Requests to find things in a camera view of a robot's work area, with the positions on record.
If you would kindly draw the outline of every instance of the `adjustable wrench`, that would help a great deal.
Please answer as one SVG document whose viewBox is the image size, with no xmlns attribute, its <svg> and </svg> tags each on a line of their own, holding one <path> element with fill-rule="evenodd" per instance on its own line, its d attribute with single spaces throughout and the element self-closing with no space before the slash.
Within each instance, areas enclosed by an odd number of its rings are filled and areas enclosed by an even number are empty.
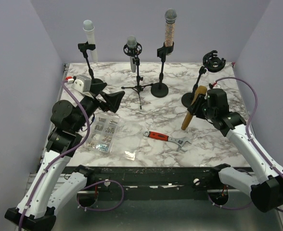
<svg viewBox="0 0 283 231">
<path fill-rule="evenodd" d="M 184 146 L 184 144 L 186 142 L 188 142 L 190 144 L 192 143 L 191 139 L 189 139 L 188 137 L 183 137 L 183 138 L 180 138 L 180 139 L 175 139 L 175 138 L 172 138 L 172 137 L 169 137 L 167 135 L 164 135 L 164 134 L 161 134 L 161 133 L 157 133 L 157 132 L 154 132 L 154 131 L 145 131 L 143 133 L 143 135 L 146 136 L 146 137 L 150 137 L 150 138 L 156 139 L 156 140 L 169 141 L 169 142 L 176 143 L 178 145 L 177 151 L 181 150 L 181 151 L 186 152 L 186 150 L 184 148 L 182 148 L 182 147 Z"/>
</svg>

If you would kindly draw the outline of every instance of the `screw organizer box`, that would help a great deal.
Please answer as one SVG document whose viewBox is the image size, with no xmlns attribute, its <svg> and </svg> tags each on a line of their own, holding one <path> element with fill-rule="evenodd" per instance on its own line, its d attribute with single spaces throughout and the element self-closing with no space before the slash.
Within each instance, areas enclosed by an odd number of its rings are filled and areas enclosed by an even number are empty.
<svg viewBox="0 0 283 231">
<path fill-rule="evenodd" d="M 113 145 L 113 137 L 117 132 L 118 123 L 118 118 L 102 114 L 97 115 L 84 145 L 103 153 L 109 153 Z"/>
</svg>

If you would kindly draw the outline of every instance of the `white cable clip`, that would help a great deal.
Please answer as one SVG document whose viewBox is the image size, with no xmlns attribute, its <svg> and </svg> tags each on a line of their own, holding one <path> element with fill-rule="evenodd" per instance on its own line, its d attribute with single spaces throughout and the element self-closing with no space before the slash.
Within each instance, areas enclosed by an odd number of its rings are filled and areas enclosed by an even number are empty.
<svg viewBox="0 0 283 231">
<path fill-rule="evenodd" d="M 74 83 L 74 79 L 73 78 L 68 79 L 67 84 L 72 84 L 72 83 Z"/>
</svg>

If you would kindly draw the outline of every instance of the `red wrench handle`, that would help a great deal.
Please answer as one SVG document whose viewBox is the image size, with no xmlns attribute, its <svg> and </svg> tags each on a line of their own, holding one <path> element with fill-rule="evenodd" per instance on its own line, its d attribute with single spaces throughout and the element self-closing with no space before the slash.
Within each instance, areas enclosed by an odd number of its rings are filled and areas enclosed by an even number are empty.
<svg viewBox="0 0 283 231">
<path fill-rule="evenodd" d="M 161 141 L 168 141 L 168 136 L 158 133 L 158 132 L 154 132 L 154 131 L 150 131 L 149 132 L 149 136 L 152 139 L 156 139 L 156 140 L 161 140 Z"/>
</svg>

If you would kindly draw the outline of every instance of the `microphone grille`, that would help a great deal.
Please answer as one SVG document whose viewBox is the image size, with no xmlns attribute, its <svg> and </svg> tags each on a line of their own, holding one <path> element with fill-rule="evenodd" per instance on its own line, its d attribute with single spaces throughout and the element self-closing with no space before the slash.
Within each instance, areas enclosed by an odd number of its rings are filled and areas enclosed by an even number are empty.
<svg viewBox="0 0 283 231">
<path fill-rule="evenodd" d="M 135 47 L 137 45 L 137 41 L 136 41 L 135 36 L 129 36 L 128 37 L 127 45 L 129 47 Z"/>
<path fill-rule="evenodd" d="M 177 18 L 177 13 L 175 9 L 168 9 L 165 13 L 165 19 L 168 23 L 174 23 Z"/>
<path fill-rule="evenodd" d="M 85 21 L 84 21 L 84 30 L 89 31 L 89 30 L 93 30 L 93 29 L 94 29 L 94 26 L 93 26 L 92 21 L 90 21 L 90 20 L 85 20 Z"/>
</svg>

